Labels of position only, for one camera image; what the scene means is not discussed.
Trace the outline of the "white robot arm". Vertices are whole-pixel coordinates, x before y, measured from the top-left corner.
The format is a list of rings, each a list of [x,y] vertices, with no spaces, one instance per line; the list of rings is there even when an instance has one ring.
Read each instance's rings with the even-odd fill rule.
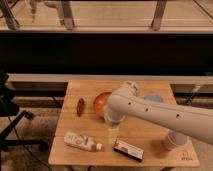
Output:
[[[112,92],[104,115],[110,126],[129,115],[213,145],[213,110],[145,100],[132,81],[125,81]]]

